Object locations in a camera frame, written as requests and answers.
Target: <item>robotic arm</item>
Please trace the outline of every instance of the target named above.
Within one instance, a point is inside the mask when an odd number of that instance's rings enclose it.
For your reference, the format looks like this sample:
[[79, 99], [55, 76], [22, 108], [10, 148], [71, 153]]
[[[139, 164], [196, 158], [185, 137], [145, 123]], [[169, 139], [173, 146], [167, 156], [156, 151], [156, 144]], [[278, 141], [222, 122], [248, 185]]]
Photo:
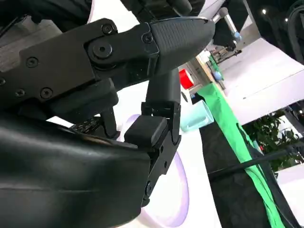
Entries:
[[[0, 73], [0, 224], [96, 228], [136, 218], [181, 141], [176, 68], [214, 30], [176, 18], [118, 33], [102, 19], [21, 51], [19, 67]], [[142, 115], [116, 142], [117, 91], [145, 80]], [[45, 122], [54, 115], [75, 126]]]

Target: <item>light blue cup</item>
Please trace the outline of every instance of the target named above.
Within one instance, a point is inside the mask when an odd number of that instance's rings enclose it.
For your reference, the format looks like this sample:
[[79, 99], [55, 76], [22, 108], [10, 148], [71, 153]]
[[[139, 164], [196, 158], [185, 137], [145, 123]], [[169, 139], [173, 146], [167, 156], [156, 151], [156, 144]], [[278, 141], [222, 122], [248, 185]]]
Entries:
[[180, 128], [183, 132], [197, 130], [214, 122], [214, 118], [204, 101], [187, 107], [180, 116]]

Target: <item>bolt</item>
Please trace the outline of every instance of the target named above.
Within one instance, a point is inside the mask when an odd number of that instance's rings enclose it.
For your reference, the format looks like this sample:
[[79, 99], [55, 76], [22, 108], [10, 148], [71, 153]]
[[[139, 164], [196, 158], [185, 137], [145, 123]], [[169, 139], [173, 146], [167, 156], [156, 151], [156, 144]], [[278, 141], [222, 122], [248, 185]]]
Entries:
[[5, 83], [5, 79], [3, 77], [0, 77], [0, 86], [4, 85]]
[[30, 57], [30, 58], [27, 59], [27, 67], [28, 68], [34, 68], [34, 67], [38, 66], [38, 63], [39, 63], [39, 61], [35, 57]]
[[25, 95], [25, 91], [23, 89], [18, 89], [16, 92], [15, 92], [15, 95], [16, 97], [22, 97]]
[[98, 59], [107, 59], [112, 54], [112, 46], [107, 42], [100, 42], [93, 47], [93, 54]]
[[105, 24], [101, 27], [101, 30], [105, 35], [110, 35], [113, 32], [113, 27], [110, 24]]
[[40, 96], [43, 99], [49, 99], [53, 95], [53, 91], [50, 88], [43, 88], [40, 92]]
[[143, 41], [144, 43], [146, 43], [146, 44], [150, 44], [150, 43], [152, 43], [152, 41], [153, 41], [153, 37], [152, 37], [152, 35], [151, 35], [150, 33], [144, 34], [144, 35], [142, 36], [142, 41]]
[[151, 181], [148, 181], [146, 190], [145, 190], [145, 194], [146, 194], [146, 196], [151, 196], [151, 193], [152, 193], [152, 183], [151, 183]]

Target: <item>red object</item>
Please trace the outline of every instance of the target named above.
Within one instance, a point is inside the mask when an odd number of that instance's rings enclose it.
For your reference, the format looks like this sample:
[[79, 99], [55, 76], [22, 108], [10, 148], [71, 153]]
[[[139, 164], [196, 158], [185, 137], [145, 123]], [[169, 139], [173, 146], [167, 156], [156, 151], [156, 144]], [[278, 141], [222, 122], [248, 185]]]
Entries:
[[194, 86], [193, 80], [187, 70], [180, 71], [180, 84], [184, 89], [189, 89]]

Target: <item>green cloth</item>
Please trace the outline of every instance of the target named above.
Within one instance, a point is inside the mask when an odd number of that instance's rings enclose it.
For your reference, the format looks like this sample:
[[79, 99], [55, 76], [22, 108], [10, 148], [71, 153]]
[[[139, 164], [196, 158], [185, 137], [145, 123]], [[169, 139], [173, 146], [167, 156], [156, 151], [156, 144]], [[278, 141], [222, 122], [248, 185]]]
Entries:
[[[250, 153], [246, 147], [244, 139], [237, 127], [238, 120], [234, 116], [231, 108], [215, 84], [209, 84], [198, 91], [198, 94], [205, 98], [205, 101], [222, 130], [224, 136], [229, 142], [231, 148], [240, 162], [251, 160]], [[271, 191], [265, 181], [263, 174], [256, 166], [246, 169], [246, 173], [252, 179], [257, 191], [261, 195], [267, 211], [271, 228], [284, 228], [279, 212], [274, 203]]]

